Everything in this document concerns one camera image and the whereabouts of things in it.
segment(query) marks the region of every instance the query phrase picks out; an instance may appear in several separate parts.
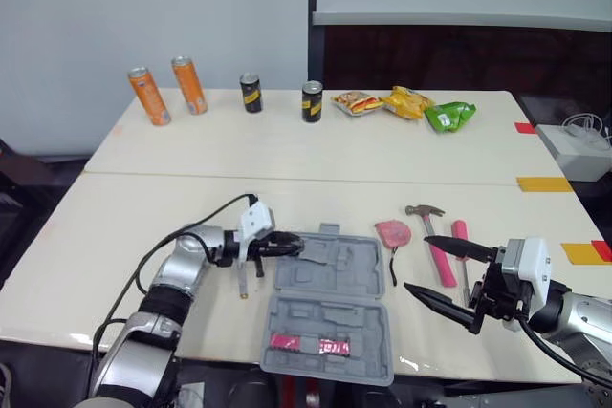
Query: orange can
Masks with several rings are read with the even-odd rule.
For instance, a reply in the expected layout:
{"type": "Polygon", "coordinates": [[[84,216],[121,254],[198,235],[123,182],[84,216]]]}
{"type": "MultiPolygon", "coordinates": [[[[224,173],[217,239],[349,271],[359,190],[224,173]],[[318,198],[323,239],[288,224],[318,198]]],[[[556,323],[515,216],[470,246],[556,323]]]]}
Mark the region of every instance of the orange can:
{"type": "Polygon", "coordinates": [[[198,75],[195,73],[195,66],[190,57],[177,56],[172,59],[172,69],[179,81],[179,86],[185,97],[185,102],[192,115],[203,114],[207,110],[207,102],[204,99],[202,86],[198,75]]]}
{"type": "Polygon", "coordinates": [[[156,126],[168,124],[170,114],[149,70],[146,67],[136,67],[127,73],[127,77],[151,122],[156,126]]]}

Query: hammer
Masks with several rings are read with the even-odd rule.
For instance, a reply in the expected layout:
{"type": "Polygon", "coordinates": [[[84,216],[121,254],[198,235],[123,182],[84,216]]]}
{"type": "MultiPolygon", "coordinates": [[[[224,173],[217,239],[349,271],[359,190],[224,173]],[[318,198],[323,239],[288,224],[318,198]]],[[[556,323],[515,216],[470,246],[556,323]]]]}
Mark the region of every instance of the hammer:
{"type": "MultiPolygon", "coordinates": [[[[427,236],[435,236],[436,233],[433,231],[433,226],[431,226],[429,214],[442,217],[444,215],[444,210],[434,207],[433,205],[419,204],[407,205],[405,207],[405,213],[406,215],[420,215],[423,219],[423,223],[425,224],[427,236]]],[[[452,270],[448,264],[447,255],[441,249],[433,245],[429,245],[429,250],[431,250],[431,256],[433,257],[433,261],[438,269],[438,274],[440,274],[442,285],[444,287],[455,287],[457,285],[457,281],[455,280],[455,276],[452,274],[452,270]]]]}

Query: white box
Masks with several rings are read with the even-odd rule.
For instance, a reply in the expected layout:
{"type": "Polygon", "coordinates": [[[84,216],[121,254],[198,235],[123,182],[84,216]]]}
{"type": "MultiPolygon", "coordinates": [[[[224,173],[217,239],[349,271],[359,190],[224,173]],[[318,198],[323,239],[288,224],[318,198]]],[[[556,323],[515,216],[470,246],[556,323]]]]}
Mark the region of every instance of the white box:
{"type": "Polygon", "coordinates": [[[568,181],[595,182],[612,168],[612,148],[606,149],[606,141],[594,131],[584,137],[572,136],[565,128],[550,124],[540,124],[535,130],[568,181]]]}

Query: hammer head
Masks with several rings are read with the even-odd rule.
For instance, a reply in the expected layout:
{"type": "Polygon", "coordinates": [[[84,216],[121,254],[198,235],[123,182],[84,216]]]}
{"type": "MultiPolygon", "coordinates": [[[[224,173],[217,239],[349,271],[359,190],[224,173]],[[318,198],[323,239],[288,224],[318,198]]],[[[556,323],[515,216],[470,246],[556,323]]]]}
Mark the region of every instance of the hammer head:
{"type": "Polygon", "coordinates": [[[419,205],[407,205],[405,207],[406,215],[417,214],[421,217],[425,217],[426,215],[433,214],[439,217],[444,215],[444,210],[434,207],[433,205],[419,204],[419,205]]]}

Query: soda can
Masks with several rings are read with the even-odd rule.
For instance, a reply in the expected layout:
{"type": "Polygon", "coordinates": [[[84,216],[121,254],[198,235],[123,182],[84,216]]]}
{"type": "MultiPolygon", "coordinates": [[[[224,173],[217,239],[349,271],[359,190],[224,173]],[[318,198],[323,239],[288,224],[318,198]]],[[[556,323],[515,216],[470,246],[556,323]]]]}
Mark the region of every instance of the soda can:
{"type": "Polygon", "coordinates": [[[175,57],[172,59],[172,70],[179,82],[189,112],[192,115],[203,114],[208,108],[207,102],[191,58],[187,56],[175,57]]]}
{"type": "Polygon", "coordinates": [[[261,112],[261,85],[259,75],[247,72],[240,75],[240,86],[242,87],[242,98],[245,102],[247,112],[254,114],[261,112]]]}
{"type": "Polygon", "coordinates": [[[156,126],[168,124],[170,114],[149,70],[146,67],[136,67],[127,73],[127,77],[151,122],[156,126]]]}
{"type": "Polygon", "coordinates": [[[307,81],[302,86],[302,119],[316,123],[321,119],[323,85],[320,81],[307,81]]]}

